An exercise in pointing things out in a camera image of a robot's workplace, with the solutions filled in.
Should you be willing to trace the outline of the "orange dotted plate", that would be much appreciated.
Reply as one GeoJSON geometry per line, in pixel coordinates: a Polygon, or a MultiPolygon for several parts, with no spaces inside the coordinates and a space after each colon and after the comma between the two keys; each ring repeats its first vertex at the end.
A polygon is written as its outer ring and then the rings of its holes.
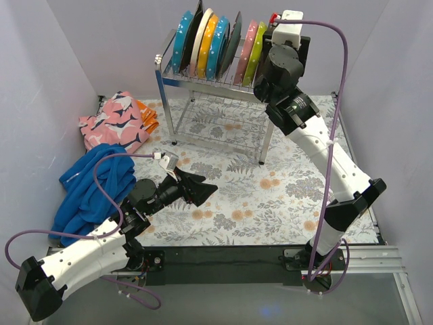
{"type": "Polygon", "coordinates": [[[210,51],[210,46],[212,43],[213,34],[215,28],[217,27],[219,18],[216,15],[212,15],[206,25],[202,42],[198,55],[198,63],[197,63],[197,76],[199,79],[205,79],[206,76],[206,66],[210,51]]]}

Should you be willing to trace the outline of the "dark green brown plate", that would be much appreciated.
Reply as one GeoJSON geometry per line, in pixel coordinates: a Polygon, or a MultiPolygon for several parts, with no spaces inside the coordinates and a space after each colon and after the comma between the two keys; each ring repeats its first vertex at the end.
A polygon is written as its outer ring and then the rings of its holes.
{"type": "Polygon", "coordinates": [[[240,39],[241,39],[241,31],[242,31],[242,14],[241,11],[238,11],[231,34],[229,36],[227,46],[225,48],[223,59],[221,61],[221,68],[218,74],[219,79],[221,79],[223,75],[227,72],[235,57],[237,47],[239,46],[240,39]]]}

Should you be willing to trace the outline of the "steel dish rack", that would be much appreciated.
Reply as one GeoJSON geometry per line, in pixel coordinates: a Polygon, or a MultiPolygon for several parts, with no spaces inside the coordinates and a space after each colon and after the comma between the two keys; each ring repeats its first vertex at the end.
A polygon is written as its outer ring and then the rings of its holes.
{"type": "Polygon", "coordinates": [[[169,142],[216,148],[266,161],[274,126],[251,87],[234,85],[235,65],[218,81],[172,70],[176,31],[170,30],[154,59],[169,142]]]}

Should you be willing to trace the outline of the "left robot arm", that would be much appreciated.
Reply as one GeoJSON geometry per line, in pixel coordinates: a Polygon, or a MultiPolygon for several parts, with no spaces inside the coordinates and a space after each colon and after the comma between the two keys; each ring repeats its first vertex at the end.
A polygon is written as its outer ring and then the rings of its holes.
{"type": "Polygon", "coordinates": [[[123,200],[117,213],[94,230],[95,240],[80,239],[59,252],[20,268],[16,291],[33,321],[48,318],[79,288],[99,277],[128,269],[146,272],[155,264],[136,239],[149,226],[148,218],[178,199],[199,207],[218,187],[201,175],[175,169],[160,184],[141,179],[123,200]]]}

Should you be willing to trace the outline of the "leftmost blue dotted plate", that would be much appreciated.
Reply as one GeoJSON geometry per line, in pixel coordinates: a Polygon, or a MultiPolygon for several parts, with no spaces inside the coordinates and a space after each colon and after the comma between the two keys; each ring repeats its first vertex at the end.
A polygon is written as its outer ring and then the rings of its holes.
{"type": "Polygon", "coordinates": [[[183,55],[183,47],[192,20],[193,14],[190,11],[186,11],[178,24],[172,55],[172,68],[174,74],[179,72],[181,58],[183,55]]]}

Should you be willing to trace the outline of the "lime green dotted plate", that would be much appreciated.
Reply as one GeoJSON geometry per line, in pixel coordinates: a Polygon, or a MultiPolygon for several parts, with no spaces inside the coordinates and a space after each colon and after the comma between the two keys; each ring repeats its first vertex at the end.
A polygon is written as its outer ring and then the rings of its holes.
{"type": "Polygon", "coordinates": [[[258,30],[256,32],[254,44],[252,47],[252,51],[250,53],[246,71],[243,77],[243,81],[242,81],[243,87],[249,86],[254,80],[254,75],[263,48],[263,35],[266,30],[267,30],[267,25],[264,22],[260,22],[258,25],[258,30]]]}

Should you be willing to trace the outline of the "blue fleece cloth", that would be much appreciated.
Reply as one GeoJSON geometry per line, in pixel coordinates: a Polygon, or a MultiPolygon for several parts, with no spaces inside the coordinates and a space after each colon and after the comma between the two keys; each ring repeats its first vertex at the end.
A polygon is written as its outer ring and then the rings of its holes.
{"type": "MultiPolygon", "coordinates": [[[[66,197],[60,205],[51,230],[85,236],[95,226],[116,212],[93,178],[96,163],[111,154],[125,153],[118,144],[100,144],[78,159],[61,177],[66,197]]],[[[129,156],[117,156],[97,168],[97,180],[104,191],[118,204],[136,183],[134,162],[129,156]]]]}

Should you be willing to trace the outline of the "blue dotted plate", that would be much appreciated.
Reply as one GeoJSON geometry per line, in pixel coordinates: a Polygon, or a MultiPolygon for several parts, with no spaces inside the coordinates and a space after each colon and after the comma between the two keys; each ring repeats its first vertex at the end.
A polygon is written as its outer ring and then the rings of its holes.
{"type": "Polygon", "coordinates": [[[172,55],[172,68],[174,74],[179,72],[181,58],[183,55],[183,47],[192,20],[193,14],[190,11],[186,11],[178,24],[172,55]]]}
{"type": "Polygon", "coordinates": [[[223,51],[228,39],[230,22],[227,17],[219,18],[215,27],[209,50],[209,56],[206,66],[206,79],[213,80],[217,76],[217,71],[221,67],[223,51]]]}

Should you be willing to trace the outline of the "teal floral plate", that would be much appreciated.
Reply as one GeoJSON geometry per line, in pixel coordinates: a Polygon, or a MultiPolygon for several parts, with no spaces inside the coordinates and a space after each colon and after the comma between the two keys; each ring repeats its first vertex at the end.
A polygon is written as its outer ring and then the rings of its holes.
{"type": "Polygon", "coordinates": [[[258,62],[258,66],[256,68],[256,72],[254,75],[254,83],[253,85],[256,86],[258,84],[261,84],[263,80],[267,79],[267,58],[268,58],[268,51],[263,51],[260,56],[260,60],[258,62]]]}

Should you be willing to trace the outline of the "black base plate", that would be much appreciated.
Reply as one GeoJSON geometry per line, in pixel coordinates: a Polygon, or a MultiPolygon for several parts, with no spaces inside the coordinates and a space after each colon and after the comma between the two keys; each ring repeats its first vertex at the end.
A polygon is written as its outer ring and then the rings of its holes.
{"type": "Polygon", "coordinates": [[[282,284],[302,286],[302,245],[154,246],[146,248],[146,285],[282,284]]]}

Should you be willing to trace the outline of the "pink dotted plate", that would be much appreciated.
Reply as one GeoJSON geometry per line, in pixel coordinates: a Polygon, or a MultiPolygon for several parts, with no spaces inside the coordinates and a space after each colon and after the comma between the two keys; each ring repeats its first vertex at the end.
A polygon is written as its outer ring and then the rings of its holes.
{"type": "Polygon", "coordinates": [[[248,65],[249,57],[254,45],[254,40],[256,37],[258,29],[258,23],[255,20],[251,20],[246,37],[244,39],[244,45],[240,54],[240,58],[237,64],[233,84],[240,85],[242,83],[243,77],[245,75],[246,67],[248,65]]]}

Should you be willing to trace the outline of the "orange cloth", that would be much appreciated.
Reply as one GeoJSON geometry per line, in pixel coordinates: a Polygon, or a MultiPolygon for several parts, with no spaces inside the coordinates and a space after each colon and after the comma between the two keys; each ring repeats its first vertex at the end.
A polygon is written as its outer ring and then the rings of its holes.
{"type": "Polygon", "coordinates": [[[156,111],[146,106],[143,102],[137,101],[137,106],[141,114],[143,128],[148,134],[152,134],[159,125],[156,111]]]}

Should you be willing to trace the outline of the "pink whale pattern cloth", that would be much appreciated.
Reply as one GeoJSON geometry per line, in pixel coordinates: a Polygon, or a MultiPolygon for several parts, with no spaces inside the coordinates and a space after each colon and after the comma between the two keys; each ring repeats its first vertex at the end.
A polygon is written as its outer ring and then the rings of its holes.
{"type": "Polygon", "coordinates": [[[79,118],[84,145],[91,150],[100,144],[118,144],[134,153],[151,134],[143,128],[137,101],[128,91],[119,91],[94,116],[79,118]]]}

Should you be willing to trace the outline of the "floral table mat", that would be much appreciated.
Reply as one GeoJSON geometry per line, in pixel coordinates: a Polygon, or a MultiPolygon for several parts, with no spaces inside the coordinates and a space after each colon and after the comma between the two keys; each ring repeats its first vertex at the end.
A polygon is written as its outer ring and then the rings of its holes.
{"type": "Polygon", "coordinates": [[[162,103],[147,100],[159,127],[141,154],[169,151],[184,171],[203,175],[218,190],[201,206],[178,200],[150,217],[145,246],[304,244],[316,232],[324,178],[308,156],[278,129],[266,161],[216,148],[172,145],[162,103]]]}

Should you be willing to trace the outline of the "black square plate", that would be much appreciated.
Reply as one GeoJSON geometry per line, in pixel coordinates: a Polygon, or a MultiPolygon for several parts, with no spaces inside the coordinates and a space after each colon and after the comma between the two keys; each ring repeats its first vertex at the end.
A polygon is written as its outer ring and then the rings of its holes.
{"type": "Polygon", "coordinates": [[[183,55],[181,58],[181,63],[179,66],[179,72],[183,72],[189,65],[193,50],[193,44],[196,38],[198,27],[200,25],[201,19],[204,15],[204,7],[202,0],[198,1],[196,12],[193,16],[192,22],[190,24],[185,44],[183,47],[183,55]]]}

